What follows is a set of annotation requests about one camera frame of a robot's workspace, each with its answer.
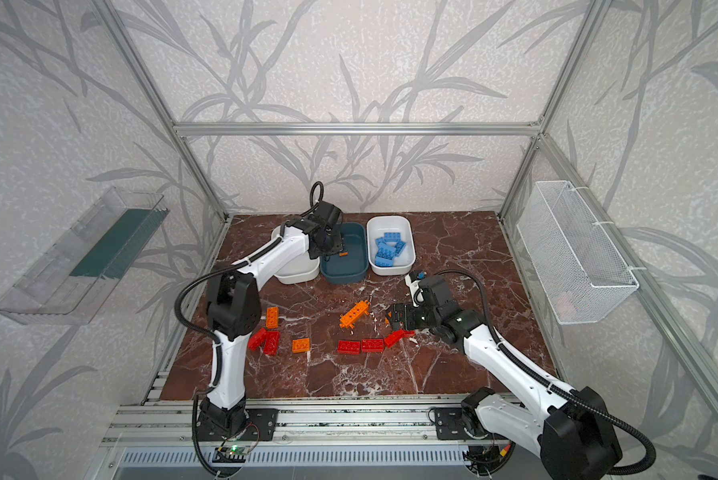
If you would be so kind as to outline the blue lego brick front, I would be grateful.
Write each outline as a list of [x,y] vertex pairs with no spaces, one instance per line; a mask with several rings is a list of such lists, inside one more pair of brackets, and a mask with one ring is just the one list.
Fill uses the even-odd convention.
[[398,241],[394,246],[394,257],[399,257],[404,251],[405,247],[406,243],[404,241]]

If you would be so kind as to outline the red lego brick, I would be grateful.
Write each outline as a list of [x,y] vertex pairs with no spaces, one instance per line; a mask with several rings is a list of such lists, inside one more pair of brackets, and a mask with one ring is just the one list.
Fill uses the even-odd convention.
[[275,356],[280,345],[281,333],[276,330],[269,330],[266,333],[263,352],[267,356]]
[[383,338],[363,339],[361,351],[363,353],[381,353],[385,350],[386,343]]
[[401,339],[406,336],[406,332],[401,330],[395,330],[390,335],[384,338],[384,344],[387,348],[391,348],[396,345]]
[[260,349],[261,346],[265,344],[267,336],[268,330],[266,328],[261,328],[256,331],[249,339],[248,349],[252,351]]
[[337,351],[342,355],[359,355],[362,353],[362,342],[353,340],[340,340]]

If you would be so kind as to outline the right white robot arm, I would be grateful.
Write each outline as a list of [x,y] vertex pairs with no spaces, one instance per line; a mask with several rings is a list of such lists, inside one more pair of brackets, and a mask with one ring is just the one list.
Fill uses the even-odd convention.
[[534,453],[553,479],[630,476],[656,463],[653,442],[611,415],[595,390],[576,389],[546,372],[498,332],[482,282],[475,283],[482,308],[465,309],[453,296],[447,274],[407,274],[411,300],[393,305],[389,313],[411,330],[430,330],[517,398],[511,403],[484,387],[464,399],[461,408],[471,436],[498,434],[515,442]]

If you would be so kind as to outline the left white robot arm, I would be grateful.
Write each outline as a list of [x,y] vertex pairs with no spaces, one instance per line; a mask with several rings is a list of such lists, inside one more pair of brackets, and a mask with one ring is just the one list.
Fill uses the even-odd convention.
[[[260,290],[286,265],[306,254],[311,259],[343,250],[342,210],[324,200],[324,184],[316,182],[309,208],[280,225],[274,238],[235,263],[202,275],[178,294],[174,314],[183,326],[209,338],[213,347],[212,374],[203,399],[196,401],[196,426],[207,426],[229,438],[247,427],[244,370],[246,349],[262,317]],[[201,327],[183,313],[183,304],[205,285],[208,326]]]

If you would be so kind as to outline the red lego brick tilted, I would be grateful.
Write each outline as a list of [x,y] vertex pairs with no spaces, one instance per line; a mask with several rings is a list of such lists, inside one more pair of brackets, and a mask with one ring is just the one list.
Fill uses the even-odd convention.
[[406,332],[401,330],[395,330],[390,335],[384,338],[384,344],[387,348],[391,348],[396,345],[401,339],[406,336]]

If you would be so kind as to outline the long orange lego brick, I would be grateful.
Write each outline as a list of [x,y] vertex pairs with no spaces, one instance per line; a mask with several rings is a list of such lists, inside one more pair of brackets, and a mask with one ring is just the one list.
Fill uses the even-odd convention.
[[354,328],[357,320],[369,314],[370,303],[368,301],[360,301],[356,303],[347,313],[340,318],[341,328]]

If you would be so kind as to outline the left white plastic bin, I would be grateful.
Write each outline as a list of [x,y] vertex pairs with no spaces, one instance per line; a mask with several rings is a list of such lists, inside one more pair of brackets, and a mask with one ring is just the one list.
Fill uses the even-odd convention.
[[282,284],[292,285],[314,280],[320,273],[321,260],[312,259],[307,235],[296,239],[286,233],[282,242],[272,252],[274,265],[278,267],[274,277]]

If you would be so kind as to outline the white plastic bin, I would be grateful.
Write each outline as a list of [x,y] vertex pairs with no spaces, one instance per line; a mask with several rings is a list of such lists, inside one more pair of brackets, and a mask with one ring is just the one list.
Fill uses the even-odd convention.
[[406,275],[416,261],[410,221],[400,215],[375,216],[366,225],[370,267],[380,276]]
[[274,265],[278,267],[274,277],[282,284],[292,285],[314,280],[320,273],[321,260],[312,259],[307,235],[296,239],[286,233],[282,242],[272,252]]

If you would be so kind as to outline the teal plastic bin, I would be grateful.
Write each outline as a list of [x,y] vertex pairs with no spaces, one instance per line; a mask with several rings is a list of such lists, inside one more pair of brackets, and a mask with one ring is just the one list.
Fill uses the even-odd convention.
[[369,254],[365,227],[360,223],[344,223],[344,256],[323,257],[320,273],[331,284],[346,285],[361,282],[369,269]]

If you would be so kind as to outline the right white plastic bin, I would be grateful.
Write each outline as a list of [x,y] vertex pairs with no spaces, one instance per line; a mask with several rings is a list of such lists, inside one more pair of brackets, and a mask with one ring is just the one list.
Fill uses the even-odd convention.
[[366,225],[370,267],[380,276],[406,275],[416,261],[410,221],[400,215],[375,216]]

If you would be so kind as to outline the left green circuit board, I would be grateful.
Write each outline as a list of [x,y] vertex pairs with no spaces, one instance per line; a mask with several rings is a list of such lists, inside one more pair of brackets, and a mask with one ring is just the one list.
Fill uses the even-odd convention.
[[218,447],[215,449],[213,462],[215,464],[245,463],[249,453],[250,448],[248,446]]

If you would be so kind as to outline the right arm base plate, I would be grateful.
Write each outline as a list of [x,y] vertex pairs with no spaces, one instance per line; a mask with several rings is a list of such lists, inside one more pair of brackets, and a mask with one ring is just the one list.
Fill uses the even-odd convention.
[[461,407],[434,407],[430,410],[429,417],[436,429],[436,437],[440,441],[482,440],[488,436],[487,432],[476,425]]

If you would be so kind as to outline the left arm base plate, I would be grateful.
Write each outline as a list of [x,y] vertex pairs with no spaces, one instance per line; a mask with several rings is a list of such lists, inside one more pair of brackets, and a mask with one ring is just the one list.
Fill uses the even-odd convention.
[[199,442],[232,439],[235,441],[270,442],[276,431],[279,410],[275,408],[254,408],[247,411],[247,423],[235,436],[223,432],[214,426],[204,414],[199,415],[197,436]]

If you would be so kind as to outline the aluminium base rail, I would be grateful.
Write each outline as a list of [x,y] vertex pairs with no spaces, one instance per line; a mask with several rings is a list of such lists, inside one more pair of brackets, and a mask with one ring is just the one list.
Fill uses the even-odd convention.
[[[434,407],[461,407],[461,395],[324,397],[251,399],[254,408],[279,410],[276,431],[264,445],[427,445],[440,441],[430,421]],[[154,401],[143,406],[121,406],[103,437],[105,444],[167,445],[191,444],[192,403]],[[482,440],[445,440],[473,444],[503,441],[498,434]]]

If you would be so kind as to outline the clear plastic wall tray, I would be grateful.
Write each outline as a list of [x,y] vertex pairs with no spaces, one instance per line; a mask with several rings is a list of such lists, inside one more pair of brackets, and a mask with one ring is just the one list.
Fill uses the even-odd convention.
[[169,215],[165,196],[109,188],[0,297],[22,325],[86,325]]

